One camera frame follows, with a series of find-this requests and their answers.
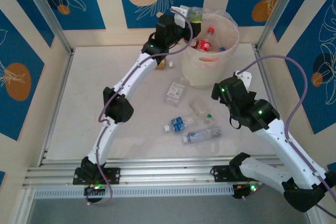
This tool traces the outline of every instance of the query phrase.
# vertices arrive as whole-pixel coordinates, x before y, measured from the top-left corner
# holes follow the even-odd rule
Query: transparent bottle
[[[221,128],[212,127],[200,131],[188,132],[188,135],[183,137],[183,143],[185,144],[200,143],[221,136],[222,136]]]
[[[164,126],[165,132],[174,131],[180,132],[183,131],[185,128],[191,127],[198,123],[198,119],[196,115],[184,116],[184,117],[177,117],[170,121],[170,124],[166,124]]]
[[[165,96],[165,102],[177,107],[187,87],[187,81],[184,77],[176,77],[170,83]]]
[[[195,97],[195,99],[190,102],[190,107],[207,125],[211,126],[214,124],[215,120],[210,114],[209,108],[200,97]]]

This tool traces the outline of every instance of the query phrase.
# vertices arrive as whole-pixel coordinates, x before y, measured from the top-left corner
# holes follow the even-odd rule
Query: white label
[[[183,85],[180,85],[176,82],[173,82],[167,95],[169,95],[170,97],[174,97],[176,99],[180,98],[182,91],[184,89]]]

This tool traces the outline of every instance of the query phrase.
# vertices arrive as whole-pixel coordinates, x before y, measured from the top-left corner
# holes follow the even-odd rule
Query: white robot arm
[[[255,95],[254,92],[247,92],[244,80],[236,74],[216,83],[212,92],[214,100],[219,99],[220,103],[229,108],[230,120],[238,121],[239,127],[249,127],[264,139],[288,171],[263,164],[248,154],[240,153],[229,166],[215,166],[214,172],[217,178],[258,180],[283,193],[294,208],[306,212],[324,197],[324,193],[330,189],[328,187],[336,184],[336,175],[316,164],[291,134],[288,133],[286,137],[285,124],[279,113],[268,101],[255,100]]]
[[[175,9],[187,16],[187,10],[176,7]],[[180,19],[176,17],[174,19],[170,15],[161,16],[156,26],[155,39],[150,37],[138,60],[125,77],[112,89],[104,90],[106,119],[102,120],[102,129],[91,152],[82,160],[81,167],[75,171],[77,179],[76,183],[74,180],[74,184],[91,185],[101,181],[102,169],[114,137],[122,124],[133,114],[133,108],[128,100],[135,89],[164,59],[171,45],[181,38],[191,40],[201,31],[200,23],[190,24],[189,21],[187,23],[188,27],[184,28]],[[327,189],[321,180],[330,187],[336,184],[335,174],[326,173],[291,135],[286,139],[284,123],[278,112],[269,102],[256,101],[255,93],[247,92],[239,74],[234,74],[233,77],[215,84],[212,98],[220,99],[220,103],[229,108],[230,120],[237,120],[240,125],[249,127],[252,132],[266,140],[288,169],[288,171],[282,171],[265,165],[248,154],[240,153],[230,162],[227,169],[220,170],[218,167],[218,174],[224,173],[227,178],[234,176],[234,181],[252,178],[265,183],[283,193],[287,201],[299,211],[307,211],[323,198]]]

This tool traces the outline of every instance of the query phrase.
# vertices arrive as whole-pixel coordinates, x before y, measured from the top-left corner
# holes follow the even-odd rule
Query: red soda bottle
[[[208,33],[207,33],[205,39],[201,40],[198,43],[197,50],[206,51],[206,52],[210,51],[211,40],[212,40],[212,36],[213,36],[214,32],[215,32],[215,29],[213,27],[208,28]]]

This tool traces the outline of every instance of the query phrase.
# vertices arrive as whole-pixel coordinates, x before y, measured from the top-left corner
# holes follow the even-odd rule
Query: bottle cap
[[[168,132],[168,131],[170,131],[170,127],[169,127],[169,125],[168,125],[168,124],[166,124],[166,125],[164,126],[164,131],[165,131],[165,132]]]
[[[188,136],[183,137],[183,143],[185,143],[185,144],[188,143]]]
[[[214,32],[215,32],[215,29],[213,27],[209,27],[208,28],[208,33],[212,33],[213,34]]]

